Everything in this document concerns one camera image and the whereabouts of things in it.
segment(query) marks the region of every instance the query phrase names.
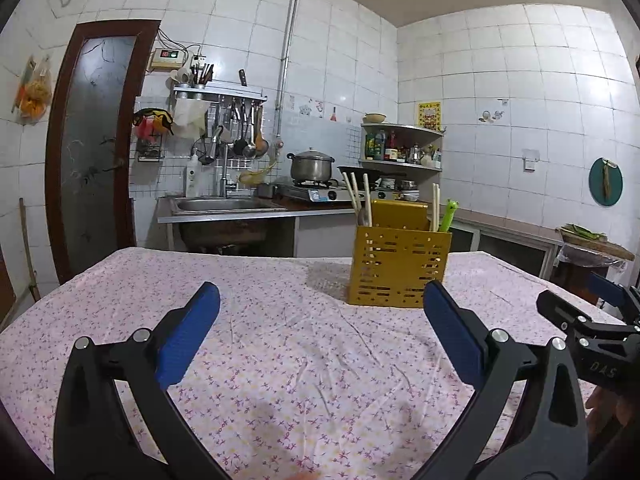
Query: wok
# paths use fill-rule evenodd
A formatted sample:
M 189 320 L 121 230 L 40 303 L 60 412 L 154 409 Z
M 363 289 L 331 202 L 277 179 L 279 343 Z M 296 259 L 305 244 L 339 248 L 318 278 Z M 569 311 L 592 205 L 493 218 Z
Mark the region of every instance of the wok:
M 381 176 L 406 176 L 406 173 L 401 172 L 393 172 L 387 173 L 385 171 L 379 170 L 365 170 L 364 168 L 360 168 L 359 166 L 338 166 L 338 170 L 340 174 L 346 173 L 347 176 L 351 176 L 351 173 L 354 173 L 356 176 L 356 183 L 358 184 L 358 189 L 364 189 L 364 177 L 365 173 L 369 174 L 369 188 L 374 189 L 376 187 L 376 181 Z

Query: table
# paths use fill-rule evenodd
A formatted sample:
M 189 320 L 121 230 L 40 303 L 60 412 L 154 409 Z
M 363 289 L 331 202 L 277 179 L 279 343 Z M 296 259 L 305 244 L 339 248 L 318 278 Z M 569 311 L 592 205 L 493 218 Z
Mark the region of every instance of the table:
M 0 335 L 0 398 L 52 467 L 55 407 L 76 338 L 100 343 L 153 328 L 204 281 L 220 315 L 183 381 L 169 393 L 235 479 L 408 479 L 449 431 L 472 389 L 461 383 L 421 309 L 345 304 L 348 258 L 247 258 L 129 248 L 40 300 Z M 485 253 L 452 253 L 444 284 L 459 306 L 517 341 L 562 333 L 540 317 L 549 288 L 595 321 L 583 300 Z M 119 384 L 145 452 L 158 450 Z M 514 391 L 488 444 L 495 452 L 520 396 Z

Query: pot lid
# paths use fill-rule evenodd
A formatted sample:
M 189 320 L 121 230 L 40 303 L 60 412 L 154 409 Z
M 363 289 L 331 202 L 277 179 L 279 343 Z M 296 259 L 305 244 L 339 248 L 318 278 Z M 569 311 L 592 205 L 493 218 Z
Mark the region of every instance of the pot lid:
M 335 159 L 332 156 L 323 152 L 317 152 L 313 148 L 309 148 L 308 151 L 296 154 L 296 158 L 311 158 L 313 160 L 330 160 L 333 162 Z

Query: green round cutting board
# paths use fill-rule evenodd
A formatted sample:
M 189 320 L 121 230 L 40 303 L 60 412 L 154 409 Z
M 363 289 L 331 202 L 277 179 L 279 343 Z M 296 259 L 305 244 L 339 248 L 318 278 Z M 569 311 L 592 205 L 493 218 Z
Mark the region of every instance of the green round cutting board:
M 620 195 L 622 195 L 622 173 L 618 166 L 615 168 L 609 166 L 607 168 L 609 173 L 609 190 L 606 192 L 604 167 L 604 158 L 599 158 L 593 163 L 591 171 L 589 172 L 589 190 L 591 191 L 591 196 L 593 196 L 593 199 L 598 204 L 611 206 L 620 200 Z

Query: pink cloth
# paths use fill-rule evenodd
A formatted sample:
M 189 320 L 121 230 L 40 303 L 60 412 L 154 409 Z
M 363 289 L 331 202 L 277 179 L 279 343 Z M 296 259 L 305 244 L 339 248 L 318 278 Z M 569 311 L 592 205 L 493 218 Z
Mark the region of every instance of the pink cloth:
M 76 338 L 126 339 L 184 306 L 204 281 L 220 315 L 181 384 L 169 388 L 185 420 L 235 479 L 408 479 L 469 400 L 421 309 L 344 303 L 347 258 L 208 256 L 130 248 L 76 276 L 0 335 L 0 397 L 52 467 L 60 381 Z M 562 333 L 536 313 L 550 288 L 596 321 L 583 300 L 485 253 L 449 256 L 445 286 L 488 328 L 545 344 Z M 123 404 L 143 449 L 158 450 L 130 392 Z M 488 444 L 495 452 L 520 397 L 514 391 Z

